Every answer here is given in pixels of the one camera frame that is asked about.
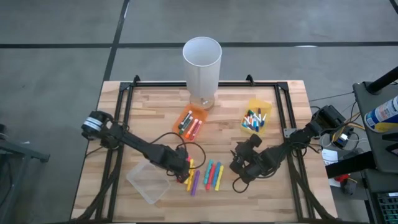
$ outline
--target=wooden tabletop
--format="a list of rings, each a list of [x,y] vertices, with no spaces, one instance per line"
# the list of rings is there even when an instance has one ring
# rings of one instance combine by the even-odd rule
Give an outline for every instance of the wooden tabletop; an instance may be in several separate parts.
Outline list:
[[[104,82],[98,109],[114,114],[120,82]],[[303,128],[311,118],[310,105],[303,81],[288,81],[294,115],[298,128]],[[283,92],[285,119],[289,117]],[[169,132],[184,107],[189,103],[186,88],[144,87],[135,88],[130,110],[130,132],[146,141],[152,141],[163,133]],[[265,133],[260,135],[262,144],[256,151],[283,142],[282,131],[275,99],[271,87],[220,87],[216,92],[215,106],[209,110],[196,142],[206,151],[207,160],[220,161],[224,165],[220,191],[207,192],[203,185],[203,176],[197,188],[197,195],[191,197],[184,184],[176,183],[175,178],[167,177],[170,189],[153,205],[148,204],[139,192],[126,179],[126,174],[144,158],[136,150],[125,147],[118,194],[114,211],[114,222],[275,222],[297,221],[292,198],[289,171],[286,160],[276,175],[269,179],[256,179],[242,194],[232,189],[232,182],[238,177],[229,169],[236,141],[245,141],[250,134],[240,130],[239,125],[245,113],[246,104],[251,98],[272,103],[272,113]],[[124,97],[121,118],[124,116]],[[159,141],[175,148],[180,144],[176,136],[167,136]],[[99,141],[92,141],[88,152],[96,149]],[[196,146],[189,145],[188,153],[198,164],[203,155]],[[80,184],[72,212],[72,218],[78,217],[98,193],[101,184],[106,150],[92,153],[84,163]],[[326,210],[336,216],[336,208],[323,165],[322,156],[308,150],[304,157],[308,181],[312,192]],[[203,174],[208,161],[200,168]],[[242,189],[243,183],[236,188]],[[109,193],[106,197],[103,216],[108,210]]]

